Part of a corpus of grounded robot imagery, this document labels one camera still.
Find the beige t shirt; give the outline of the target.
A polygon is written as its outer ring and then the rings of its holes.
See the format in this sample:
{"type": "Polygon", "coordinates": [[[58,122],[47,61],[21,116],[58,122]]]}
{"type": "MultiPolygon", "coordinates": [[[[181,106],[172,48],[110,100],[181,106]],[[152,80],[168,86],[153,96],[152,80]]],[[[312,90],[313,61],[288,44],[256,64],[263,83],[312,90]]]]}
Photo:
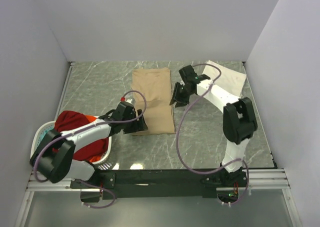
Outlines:
{"type": "Polygon", "coordinates": [[[143,114],[148,130],[135,133],[136,136],[174,134],[175,124],[172,98],[171,71],[165,68],[135,69],[132,71],[131,88],[139,91],[146,99],[143,114]]]}

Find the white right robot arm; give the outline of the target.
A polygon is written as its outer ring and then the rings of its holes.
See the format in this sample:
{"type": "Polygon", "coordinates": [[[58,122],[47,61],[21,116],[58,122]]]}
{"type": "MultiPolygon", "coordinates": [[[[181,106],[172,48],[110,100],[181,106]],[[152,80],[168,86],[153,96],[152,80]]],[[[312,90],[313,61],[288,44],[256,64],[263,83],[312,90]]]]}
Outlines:
{"type": "Polygon", "coordinates": [[[186,117],[200,99],[206,99],[222,112],[222,130],[227,139],[226,150],[221,166],[207,174],[225,170],[219,174],[219,180],[222,185],[230,187],[237,181],[235,172],[246,164],[246,147],[258,129],[258,124],[251,99],[240,98],[218,86],[216,81],[223,73],[217,64],[211,64],[210,67],[218,72],[214,78],[205,73],[198,75],[192,65],[182,67],[178,71],[181,82],[175,83],[169,104],[185,107],[183,117],[186,117]]]}

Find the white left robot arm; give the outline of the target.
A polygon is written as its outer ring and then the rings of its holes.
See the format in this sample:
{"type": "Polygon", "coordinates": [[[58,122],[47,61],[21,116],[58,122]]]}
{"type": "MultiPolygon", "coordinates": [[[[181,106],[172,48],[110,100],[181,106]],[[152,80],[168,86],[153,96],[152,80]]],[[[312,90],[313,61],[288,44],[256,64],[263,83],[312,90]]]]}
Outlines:
{"type": "Polygon", "coordinates": [[[35,173],[40,172],[51,183],[72,178],[82,180],[88,188],[94,188],[100,182],[97,168],[87,160],[74,159],[74,154],[95,141],[119,132],[131,134],[147,130],[144,112],[127,101],[121,101],[116,109],[91,123],[62,132],[52,129],[35,149],[29,163],[35,173]]]}

